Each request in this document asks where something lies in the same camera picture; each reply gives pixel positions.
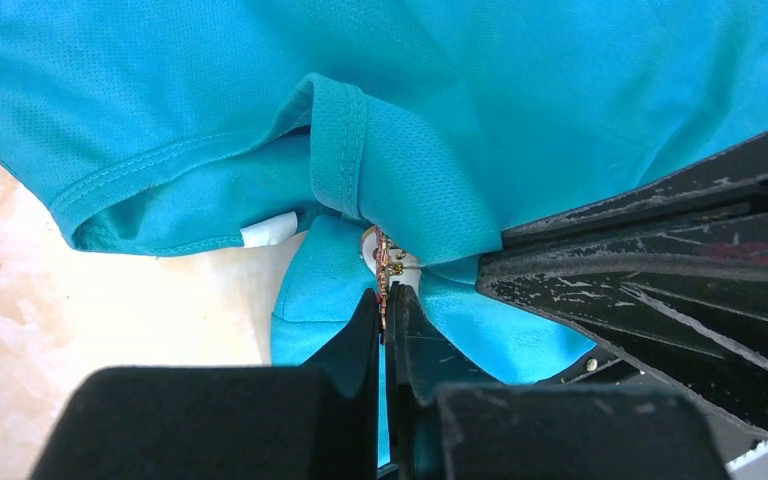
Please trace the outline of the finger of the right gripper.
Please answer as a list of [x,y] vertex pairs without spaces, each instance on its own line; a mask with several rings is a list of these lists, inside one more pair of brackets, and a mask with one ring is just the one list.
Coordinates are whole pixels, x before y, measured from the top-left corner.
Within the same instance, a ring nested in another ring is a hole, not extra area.
[[730,204],[768,182],[768,131],[642,187],[503,232],[512,249]]
[[491,255],[477,289],[768,435],[768,213]]

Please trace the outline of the round grey yellow brooch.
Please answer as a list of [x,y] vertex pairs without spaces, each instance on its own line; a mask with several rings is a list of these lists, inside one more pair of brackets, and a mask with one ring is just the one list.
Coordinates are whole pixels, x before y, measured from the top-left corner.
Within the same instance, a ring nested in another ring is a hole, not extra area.
[[368,228],[361,236],[361,258],[375,278],[375,288],[380,290],[384,281],[408,285],[417,290],[420,286],[421,267],[415,256],[398,247],[378,227]]

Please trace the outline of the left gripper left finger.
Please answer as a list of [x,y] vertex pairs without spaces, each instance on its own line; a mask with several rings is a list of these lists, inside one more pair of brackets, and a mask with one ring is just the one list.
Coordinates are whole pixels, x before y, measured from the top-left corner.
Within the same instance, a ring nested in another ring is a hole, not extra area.
[[373,479],[379,315],[296,367],[115,367],[72,394],[35,479]]

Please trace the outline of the teal t-shirt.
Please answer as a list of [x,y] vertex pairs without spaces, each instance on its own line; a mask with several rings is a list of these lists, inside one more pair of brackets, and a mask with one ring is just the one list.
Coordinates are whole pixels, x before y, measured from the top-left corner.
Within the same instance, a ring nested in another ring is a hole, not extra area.
[[463,353],[549,378],[592,342],[478,294],[478,256],[765,130],[768,1],[0,1],[0,164],[70,247],[305,234],[280,365],[373,285],[378,226]]

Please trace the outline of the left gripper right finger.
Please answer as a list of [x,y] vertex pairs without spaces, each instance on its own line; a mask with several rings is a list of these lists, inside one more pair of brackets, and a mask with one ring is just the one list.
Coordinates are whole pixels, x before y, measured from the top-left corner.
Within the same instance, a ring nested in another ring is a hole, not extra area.
[[390,455],[403,479],[724,479],[702,414],[654,386],[507,385],[428,320],[410,286],[386,306]]

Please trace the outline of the pink gem brooch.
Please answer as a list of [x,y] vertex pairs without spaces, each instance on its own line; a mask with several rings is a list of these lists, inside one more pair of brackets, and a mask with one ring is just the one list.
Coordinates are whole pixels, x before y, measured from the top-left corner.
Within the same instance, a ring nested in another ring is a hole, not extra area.
[[390,277],[399,276],[404,273],[404,258],[407,253],[398,246],[395,246],[392,240],[379,228],[374,227],[375,248],[372,251],[372,257],[375,267],[378,309],[380,315],[380,333],[384,336],[386,331],[386,311],[389,298]]

